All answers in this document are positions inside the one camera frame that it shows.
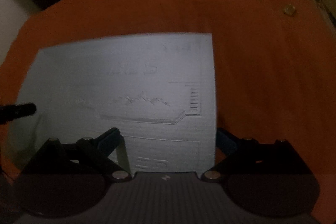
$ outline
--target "white wall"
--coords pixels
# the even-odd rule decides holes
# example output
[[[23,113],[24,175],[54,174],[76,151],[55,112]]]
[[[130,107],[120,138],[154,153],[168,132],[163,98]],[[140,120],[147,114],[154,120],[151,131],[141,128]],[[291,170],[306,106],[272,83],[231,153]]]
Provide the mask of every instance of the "white wall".
[[[21,26],[38,11],[32,0],[0,0],[0,65]]]

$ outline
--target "orange fabric surface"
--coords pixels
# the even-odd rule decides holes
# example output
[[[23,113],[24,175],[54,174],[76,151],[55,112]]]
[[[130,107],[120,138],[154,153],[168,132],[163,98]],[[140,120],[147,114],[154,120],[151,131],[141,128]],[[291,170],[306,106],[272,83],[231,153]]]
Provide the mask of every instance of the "orange fabric surface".
[[[293,17],[282,12],[287,4]],[[312,0],[62,0],[21,28],[0,68],[0,103],[16,101],[42,47],[152,32],[212,33],[218,126],[264,143],[288,139],[318,174],[313,215],[333,223],[336,41]]]

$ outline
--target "gray plastic panel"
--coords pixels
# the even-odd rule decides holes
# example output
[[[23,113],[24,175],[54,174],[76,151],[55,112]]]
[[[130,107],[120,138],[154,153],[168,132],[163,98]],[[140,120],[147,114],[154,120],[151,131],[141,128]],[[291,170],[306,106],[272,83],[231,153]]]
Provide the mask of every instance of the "gray plastic panel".
[[[267,218],[235,205],[219,184],[194,173],[138,173],[113,184],[93,208],[62,219],[22,216],[16,224],[318,224],[310,215]]]
[[[17,103],[38,113],[16,120],[8,144],[34,148],[125,137],[131,170],[202,173],[214,164],[215,75],[210,34],[105,37],[42,49]],[[110,158],[116,161],[115,153]]]

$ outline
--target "orange towel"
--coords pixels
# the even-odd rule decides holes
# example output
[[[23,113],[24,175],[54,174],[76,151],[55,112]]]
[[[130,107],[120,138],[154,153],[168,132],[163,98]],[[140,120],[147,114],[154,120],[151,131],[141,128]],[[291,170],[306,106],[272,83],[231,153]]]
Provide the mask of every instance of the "orange towel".
[[[312,0],[62,0],[21,28],[0,68],[0,103],[16,101],[39,48],[152,32],[212,33],[218,126],[265,143],[288,139],[318,174],[313,215],[333,223],[336,41]]]

